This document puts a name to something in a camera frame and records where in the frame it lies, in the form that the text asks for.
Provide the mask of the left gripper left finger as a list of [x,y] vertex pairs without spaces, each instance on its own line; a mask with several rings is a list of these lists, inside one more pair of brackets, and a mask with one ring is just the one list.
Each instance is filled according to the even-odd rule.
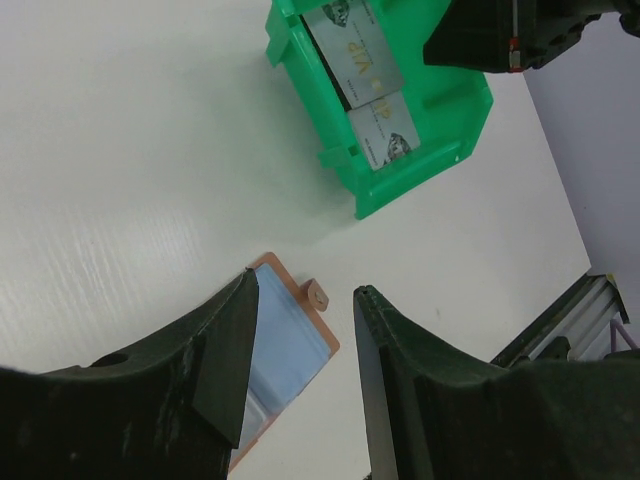
[[201,306],[87,367],[1,372],[5,479],[224,479],[239,445],[259,285]]

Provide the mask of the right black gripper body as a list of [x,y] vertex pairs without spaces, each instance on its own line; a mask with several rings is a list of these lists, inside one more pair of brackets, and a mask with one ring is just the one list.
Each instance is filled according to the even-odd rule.
[[424,44],[423,60],[486,73],[540,69],[606,13],[617,13],[622,31],[639,36],[637,0],[453,1]]

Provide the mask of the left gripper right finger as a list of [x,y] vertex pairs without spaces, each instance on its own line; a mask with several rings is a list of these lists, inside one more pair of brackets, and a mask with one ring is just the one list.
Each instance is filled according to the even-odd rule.
[[635,479],[639,362],[501,368],[447,343],[376,288],[353,294],[375,479]]

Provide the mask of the credit card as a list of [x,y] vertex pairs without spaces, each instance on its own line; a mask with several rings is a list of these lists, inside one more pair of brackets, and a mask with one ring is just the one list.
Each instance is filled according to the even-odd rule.
[[402,88],[402,73],[369,2],[331,1],[303,19],[351,109]]

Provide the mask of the tan leather card holder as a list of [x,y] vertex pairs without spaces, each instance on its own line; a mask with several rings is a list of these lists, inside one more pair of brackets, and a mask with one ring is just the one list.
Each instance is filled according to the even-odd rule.
[[324,368],[340,343],[321,314],[329,297],[314,278],[299,284],[267,252],[251,268],[259,285],[256,336],[235,468]]

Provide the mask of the green plastic bin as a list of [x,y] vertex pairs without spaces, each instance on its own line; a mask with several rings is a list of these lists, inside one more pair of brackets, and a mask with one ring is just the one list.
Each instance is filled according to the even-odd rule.
[[266,54],[363,219],[473,152],[493,104],[482,73],[424,63],[444,1],[275,1]]

